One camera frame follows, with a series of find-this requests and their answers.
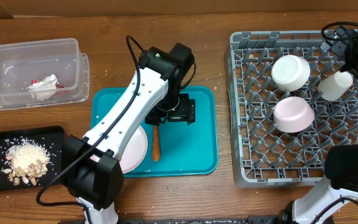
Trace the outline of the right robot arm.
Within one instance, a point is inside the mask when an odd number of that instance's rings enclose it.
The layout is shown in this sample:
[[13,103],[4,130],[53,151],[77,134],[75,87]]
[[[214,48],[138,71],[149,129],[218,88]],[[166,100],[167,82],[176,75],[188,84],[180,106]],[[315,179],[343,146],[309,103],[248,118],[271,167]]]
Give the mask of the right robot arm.
[[[339,47],[342,71],[358,70],[358,32],[326,32],[323,39]],[[332,223],[333,213],[346,203],[358,206],[358,137],[353,145],[334,146],[327,155],[324,176],[302,198],[291,201],[272,223]]]

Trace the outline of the white napkin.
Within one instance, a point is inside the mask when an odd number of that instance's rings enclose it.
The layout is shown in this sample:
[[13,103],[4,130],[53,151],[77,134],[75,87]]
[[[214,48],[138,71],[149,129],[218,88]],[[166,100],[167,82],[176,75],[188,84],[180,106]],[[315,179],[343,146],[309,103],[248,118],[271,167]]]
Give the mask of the white napkin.
[[34,80],[31,86],[26,89],[31,97],[37,100],[46,100],[51,98],[57,91],[58,80],[54,74],[45,77],[42,81]]

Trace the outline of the large white plate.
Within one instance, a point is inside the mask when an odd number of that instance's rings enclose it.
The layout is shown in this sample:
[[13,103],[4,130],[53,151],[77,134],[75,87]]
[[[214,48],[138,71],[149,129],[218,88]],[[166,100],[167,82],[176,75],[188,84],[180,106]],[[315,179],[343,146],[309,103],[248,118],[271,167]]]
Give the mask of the large white plate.
[[139,126],[130,138],[121,157],[120,166],[123,174],[137,168],[145,158],[148,150],[148,139],[142,126]]

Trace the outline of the white cup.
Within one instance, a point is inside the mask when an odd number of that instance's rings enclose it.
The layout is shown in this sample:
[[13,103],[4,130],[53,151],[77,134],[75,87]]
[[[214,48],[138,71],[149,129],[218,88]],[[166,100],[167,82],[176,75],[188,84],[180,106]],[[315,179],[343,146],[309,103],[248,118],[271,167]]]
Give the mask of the white cup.
[[318,85],[321,97],[327,101],[338,100],[353,84],[353,77],[349,72],[336,72]]

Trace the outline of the red snack wrapper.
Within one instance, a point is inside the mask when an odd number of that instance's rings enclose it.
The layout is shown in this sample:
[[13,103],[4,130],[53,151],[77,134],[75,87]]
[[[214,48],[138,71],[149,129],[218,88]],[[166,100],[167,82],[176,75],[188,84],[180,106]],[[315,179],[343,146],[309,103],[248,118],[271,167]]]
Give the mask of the red snack wrapper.
[[40,80],[33,80],[30,86],[32,89],[36,88],[64,88],[63,85],[59,84],[57,80],[47,80],[47,81],[40,81]]

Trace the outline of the orange carrot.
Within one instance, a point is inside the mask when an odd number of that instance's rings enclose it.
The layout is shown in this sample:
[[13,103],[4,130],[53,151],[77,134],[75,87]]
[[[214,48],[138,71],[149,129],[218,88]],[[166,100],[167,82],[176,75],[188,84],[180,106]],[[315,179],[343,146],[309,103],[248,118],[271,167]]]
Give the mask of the orange carrot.
[[160,140],[158,126],[154,126],[153,130],[153,143],[152,143],[152,159],[154,162],[158,162],[161,158],[160,154]]

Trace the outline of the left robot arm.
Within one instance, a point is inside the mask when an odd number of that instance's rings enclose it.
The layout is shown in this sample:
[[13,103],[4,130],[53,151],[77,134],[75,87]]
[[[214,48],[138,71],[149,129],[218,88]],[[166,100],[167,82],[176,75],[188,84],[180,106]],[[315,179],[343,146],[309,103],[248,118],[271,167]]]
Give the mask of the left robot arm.
[[142,123],[194,123],[195,101],[182,90],[189,69],[196,69],[191,49],[177,43],[169,52],[156,47],[132,56],[135,74],[107,115],[82,138],[69,136],[62,147],[61,183],[83,209],[85,223],[117,223],[114,201],[124,184],[120,165],[131,137]]

